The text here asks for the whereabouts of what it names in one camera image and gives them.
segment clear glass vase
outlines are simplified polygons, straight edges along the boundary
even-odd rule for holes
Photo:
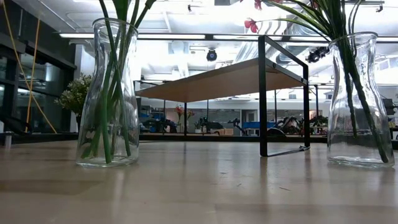
[[[331,162],[371,167],[395,163],[387,113],[374,80],[376,39],[377,34],[363,32],[329,46],[335,71],[328,121]]]
[[[138,33],[117,19],[98,19],[93,28],[96,67],[81,116],[76,163],[101,167],[131,164],[138,159],[139,145],[131,79]]]

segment light fixture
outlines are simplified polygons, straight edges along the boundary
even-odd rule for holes
[[[94,34],[91,33],[61,33],[60,36],[68,39],[94,39]]]
[[[139,34],[138,39],[199,39],[204,40],[204,34]]]
[[[143,83],[163,83],[161,80],[141,80]]]
[[[214,35],[215,40],[257,40],[259,35]]]
[[[297,47],[327,47],[328,43],[308,43],[308,42],[285,42],[288,46],[297,46]]]
[[[68,39],[94,39],[93,33],[60,33],[62,38]],[[139,34],[138,39],[184,39],[184,40],[204,40],[204,34]]]
[[[387,42],[397,43],[398,37],[378,37],[377,42],[378,43],[387,43]]]

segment desk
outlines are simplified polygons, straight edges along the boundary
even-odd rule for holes
[[[395,223],[394,169],[329,165],[326,144],[259,157],[258,143],[145,142],[138,164],[75,165],[76,142],[0,149],[4,224]],[[270,152],[297,144],[269,143]]]

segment yellow rope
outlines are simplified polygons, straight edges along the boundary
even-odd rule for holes
[[[9,22],[8,15],[7,15],[6,3],[3,2],[3,5],[2,5],[2,6],[3,6],[3,8],[4,8],[4,15],[6,16],[6,22],[7,22],[7,26],[8,26],[8,32],[10,33],[10,38],[11,38],[12,46],[14,47],[14,53],[15,53],[15,56],[16,56],[16,58],[17,58],[19,68],[21,69],[21,72],[22,72],[22,74],[23,74],[23,76],[24,76],[25,84],[26,84],[27,88],[29,89],[30,95],[32,96],[33,100],[35,101],[35,103],[36,103],[36,105],[37,105],[39,111],[42,113],[42,115],[44,116],[44,119],[45,119],[46,122],[50,125],[50,127],[51,127],[52,130],[53,130],[53,132],[56,134],[57,131],[56,131],[55,128],[51,125],[51,122],[49,121],[49,119],[47,119],[47,117],[46,117],[46,115],[44,114],[43,110],[40,108],[40,105],[39,105],[39,103],[37,102],[35,96],[32,94],[32,87],[30,87],[30,86],[29,86],[29,83],[27,82],[24,69],[22,68],[21,61],[19,60],[18,52],[17,52],[16,46],[15,46],[15,42],[14,42],[14,38],[13,38],[13,36],[12,36],[11,26],[10,26],[10,22]]]
[[[37,29],[36,29],[36,40],[35,40],[35,50],[33,56],[33,67],[32,67],[32,75],[30,76],[30,91],[29,91],[29,103],[27,105],[27,116],[26,116],[26,123],[29,123],[29,115],[30,115],[30,104],[32,103],[32,88],[33,88],[33,76],[35,74],[35,65],[36,65],[36,53],[37,53],[37,43],[39,41],[39,29],[40,29],[40,19],[37,20]]]

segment table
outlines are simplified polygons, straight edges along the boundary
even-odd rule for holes
[[[1,223],[395,223],[394,169],[330,165],[326,144],[145,142],[138,164],[84,169],[76,142],[0,149]],[[277,152],[296,144],[269,143]]]

